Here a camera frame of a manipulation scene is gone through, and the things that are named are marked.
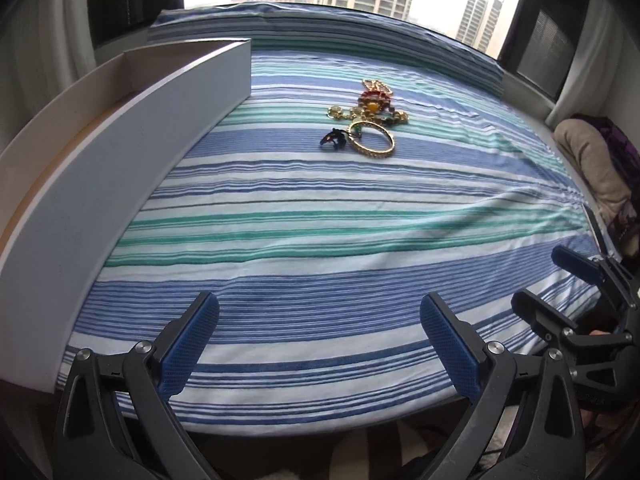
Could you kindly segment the black phone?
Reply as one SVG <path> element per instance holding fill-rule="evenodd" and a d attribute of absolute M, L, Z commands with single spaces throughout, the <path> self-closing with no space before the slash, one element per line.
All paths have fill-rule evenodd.
<path fill-rule="evenodd" d="M 608 256 L 610 254 L 610 251 L 608 250 L 608 245 L 606 244 L 605 238 L 602 234 L 602 231 L 600 230 L 600 226 L 596 216 L 594 215 L 592 209 L 586 204 L 582 205 L 582 210 L 584 211 L 591 235 L 598 248 L 598 252 L 600 252 L 601 255 Z"/>

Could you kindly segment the white curtain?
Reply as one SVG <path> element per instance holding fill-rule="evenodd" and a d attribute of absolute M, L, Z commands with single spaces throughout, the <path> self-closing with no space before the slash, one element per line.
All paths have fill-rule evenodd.
<path fill-rule="evenodd" d="M 1 127 L 21 129 L 95 68 L 88 0 L 21 0 L 1 25 Z"/>
<path fill-rule="evenodd" d="M 623 24 L 613 7 L 606 0 L 589 0 L 565 84 L 546 118 L 550 129 L 574 114 L 600 114 L 612 86 L 623 42 Z"/>

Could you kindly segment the gold bangle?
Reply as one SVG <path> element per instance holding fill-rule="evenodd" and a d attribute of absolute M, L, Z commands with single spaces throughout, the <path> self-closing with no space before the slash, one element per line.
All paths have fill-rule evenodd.
<path fill-rule="evenodd" d="M 386 141 L 386 148 L 370 148 L 363 143 L 363 131 L 372 129 L 376 134 L 382 136 Z M 370 158 L 383 159 L 389 158 L 395 153 L 396 140 L 394 136 L 384 127 L 370 120 L 358 119 L 349 124 L 346 130 L 346 139 L 350 146 L 363 156 Z"/>

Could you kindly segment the purple cloth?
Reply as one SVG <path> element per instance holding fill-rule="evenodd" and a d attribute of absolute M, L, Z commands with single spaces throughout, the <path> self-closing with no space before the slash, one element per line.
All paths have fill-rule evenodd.
<path fill-rule="evenodd" d="M 616 216 L 608 220 L 608 235 L 625 256 L 639 255 L 639 153 L 625 133 L 610 118 L 575 114 L 600 133 L 608 147 L 608 154 L 616 174 L 629 188 L 630 196 L 623 199 Z"/>

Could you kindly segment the white right curtain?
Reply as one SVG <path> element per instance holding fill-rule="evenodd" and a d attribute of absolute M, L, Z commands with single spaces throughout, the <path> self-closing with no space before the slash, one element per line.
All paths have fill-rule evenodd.
<path fill-rule="evenodd" d="M 565 84 L 546 118 L 550 129 L 574 114 L 600 114 L 612 86 L 623 42 L 623 24 L 613 7 L 606 0 L 589 0 Z"/>

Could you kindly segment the blue striped bed sheet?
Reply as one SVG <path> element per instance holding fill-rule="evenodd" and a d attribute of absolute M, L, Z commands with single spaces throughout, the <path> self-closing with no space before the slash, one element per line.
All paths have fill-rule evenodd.
<path fill-rule="evenodd" d="M 153 42 L 245 37 L 252 92 L 188 151 L 116 243 L 82 305 L 77 351 L 153 339 L 200 292 L 219 322 L 171 405 L 210 434 L 374 424 L 450 396 L 420 324 L 437 292 L 488 340 L 527 352 L 529 289 L 570 318 L 599 293 L 552 249 L 596 251 L 585 195 L 502 98 L 497 62 L 370 13 L 238 4 L 166 11 Z M 320 148 L 363 119 L 389 158 Z"/>

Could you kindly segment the white cardboard box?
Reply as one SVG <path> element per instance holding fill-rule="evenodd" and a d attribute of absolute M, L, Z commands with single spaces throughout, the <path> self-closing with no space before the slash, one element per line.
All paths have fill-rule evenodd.
<path fill-rule="evenodd" d="M 78 312 L 166 174 L 250 96 L 250 42 L 128 50 L 53 99 L 1 155 L 1 377 L 54 389 Z"/>

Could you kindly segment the white left curtain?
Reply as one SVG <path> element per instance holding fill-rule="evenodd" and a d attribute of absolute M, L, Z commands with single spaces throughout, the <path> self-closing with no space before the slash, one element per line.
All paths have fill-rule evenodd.
<path fill-rule="evenodd" d="M 1 127 L 21 129 L 95 68 L 88 0 L 21 0 L 1 25 Z"/>

